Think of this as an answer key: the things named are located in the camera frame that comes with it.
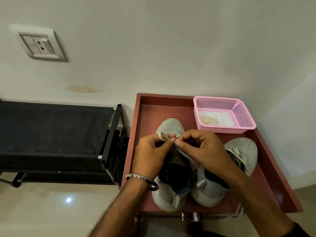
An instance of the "wooden tray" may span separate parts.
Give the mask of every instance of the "wooden tray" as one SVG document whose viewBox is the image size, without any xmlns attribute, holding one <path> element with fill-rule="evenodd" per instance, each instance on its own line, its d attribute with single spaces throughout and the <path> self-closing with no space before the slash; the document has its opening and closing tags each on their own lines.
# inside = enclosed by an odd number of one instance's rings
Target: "wooden tray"
<svg viewBox="0 0 316 237">
<path fill-rule="evenodd" d="M 160 124 L 168 118 L 177 118 L 184 130 L 196 129 L 193 113 L 193 97 L 137 94 L 132 129 L 128 144 L 124 174 L 131 171 L 135 147 L 139 139 L 154 134 Z M 302 212 L 302 206 L 273 158 L 267 144 L 258 129 L 246 131 L 243 134 L 217 134 L 223 144 L 238 138 L 247 137 L 255 141 L 258 147 L 258 164 L 251 178 L 266 194 L 275 201 L 285 213 Z M 198 212 L 206 215 L 228 215 L 235 213 L 238 206 L 234 193 L 228 192 L 224 199 L 215 207 L 207 208 L 197 204 L 190 195 L 186 204 L 179 213 L 166 213 L 160 210 L 153 201 L 151 192 L 148 192 L 140 211 L 151 215 L 178 215 L 181 212 Z"/>
</svg>

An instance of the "tiled floor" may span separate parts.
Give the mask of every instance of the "tiled floor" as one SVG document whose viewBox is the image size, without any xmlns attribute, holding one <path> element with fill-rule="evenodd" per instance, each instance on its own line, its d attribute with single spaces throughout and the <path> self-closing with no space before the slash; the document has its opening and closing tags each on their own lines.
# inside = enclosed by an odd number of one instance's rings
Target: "tiled floor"
<svg viewBox="0 0 316 237">
<path fill-rule="evenodd" d="M 290 214 L 316 235 L 316 185 L 295 191 L 305 212 Z M 0 183 L 0 236 L 84 237 L 118 194 L 114 185 L 23 183 L 14 188 Z M 143 236 L 187 236 L 179 218 L 145 219 Z M 247 216 L 205 220 L 204 229 L 230 236 L 258 236 Z"/>
</svg>

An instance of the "pink basket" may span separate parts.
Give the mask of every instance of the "pink basket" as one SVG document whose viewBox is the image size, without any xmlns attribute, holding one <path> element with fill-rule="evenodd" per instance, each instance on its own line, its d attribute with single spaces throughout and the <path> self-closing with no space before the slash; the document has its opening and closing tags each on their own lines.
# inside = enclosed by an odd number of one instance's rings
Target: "pink basket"
<svg viewBox="0 0 316 237">
<path fill-rule="evenodd" d="M 193 102 L 194 116 L 198 130 L 213 131 L 216 133 L 242 134 L 247 130 L 253 130 L 256 128 L 256 124 L 247 110 L 247 107 L 239 99 L 196 96 L 194 97 Z M 232 120 L 234 121 L 235 127 L 205 125 L 200 120 L 198 115 L 199 111 L 229 112 Z"/>
</svg>

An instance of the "hand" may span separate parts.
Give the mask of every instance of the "hand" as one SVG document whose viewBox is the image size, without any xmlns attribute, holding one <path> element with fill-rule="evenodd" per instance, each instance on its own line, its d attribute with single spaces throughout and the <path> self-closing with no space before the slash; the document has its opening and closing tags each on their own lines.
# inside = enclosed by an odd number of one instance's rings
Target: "hand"
<svg viewBox="0 0 316 237">
<path fill-rule="evenodd" d="M 161 147 L 156 147 L 160 142 L 158 134 L 148 135 L 139 139 L 135 149 L 132 173 L 143 175 L 154 180 L 159 174 L 163 161 L 172 148 L 176 135 L 167 134 L 170 138 Z"/>
<path fill-rule="evenodd" d="M 183 152 L 194 158 L 204 169 L 221 176 L 234 166 L 223 144 L 211 131 L 190 130 L 183 133 L 174 143 Z"/>
</svg>

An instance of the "sneaker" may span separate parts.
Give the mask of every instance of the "sneaker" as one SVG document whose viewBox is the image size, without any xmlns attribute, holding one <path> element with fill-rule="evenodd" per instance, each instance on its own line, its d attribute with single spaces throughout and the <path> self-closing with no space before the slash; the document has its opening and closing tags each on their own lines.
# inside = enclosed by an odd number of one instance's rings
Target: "sneaker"
<svg viewBox="0 0 316 237">
<path fill-rule="evenodd" d="M 258 150 L 254 141 L 248 138 L 236 138 L 224 145 L 234 163 L 248 176 L 254 171 Z M 228 184 L 215 174 L 199 167 L 193 176 L 194 185 L 191 189 L 193 199 L 205 207 L 214 207 L 230 191 Z"/>
<path fill-rule="evenodd" d="M 166 140 L 166 134 L 184 133 L 182 124 L 176 118 L 165 120 L 157 129 L 160 139 Z M 192 187 L 192 169 L 190 161 L 182 155 L 175 146 L 168 152 L 160 173 L 155 178 L 159 189 L 152 191 L 156 205 L 163 211 L 180 210 L 186 201 L 186 196 Z"/>
</svg>

